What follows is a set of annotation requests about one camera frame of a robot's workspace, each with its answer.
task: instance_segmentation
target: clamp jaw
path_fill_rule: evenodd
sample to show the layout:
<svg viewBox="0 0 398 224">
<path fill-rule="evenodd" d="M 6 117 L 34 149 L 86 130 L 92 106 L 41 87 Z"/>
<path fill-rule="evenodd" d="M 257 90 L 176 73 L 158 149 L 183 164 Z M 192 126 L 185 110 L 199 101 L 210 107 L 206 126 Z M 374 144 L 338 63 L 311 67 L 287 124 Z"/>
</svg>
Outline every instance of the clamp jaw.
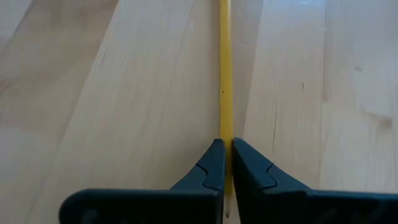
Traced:
<svg viewBox="0 0 398 224">
<path fill-rule="evenodd" d="M 170 190 L 82 190 L 60 209 L 60 223 L 214 223 L 223 221 L 225 147 L 215 139 Z M 240 138 L 233 178 L 242 224 L 397 223 L 398 195 L 313 190 Z"/>
<path fill-rule="evenodd" d="M 396 223 L 398 195 L 312 190 L 234 140 L 233 177 L 241 223 Z"/>
<path fill-rule="evenodd" d="M 170 190 L 82 190 L 63 202 L 60 223 L 222 223 L 225 159 L 215 139 Z"/>
</svg>

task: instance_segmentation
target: wooden floor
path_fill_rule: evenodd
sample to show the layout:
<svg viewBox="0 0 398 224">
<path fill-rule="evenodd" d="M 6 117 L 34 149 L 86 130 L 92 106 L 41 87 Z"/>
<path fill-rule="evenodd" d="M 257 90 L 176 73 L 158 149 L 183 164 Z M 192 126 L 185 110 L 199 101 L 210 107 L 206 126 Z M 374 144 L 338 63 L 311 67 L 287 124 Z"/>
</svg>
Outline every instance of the wooden floor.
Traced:
<svg viewBox="0 0 398 224">
<path fill-rule="evenodd" d="M 236 135 L 313 188 L 397 193 L 398 1 L 232 4 Z M 1 223 L 186 174 L 218 137 L 218 10 L 0 0 Z"/>
</svg>

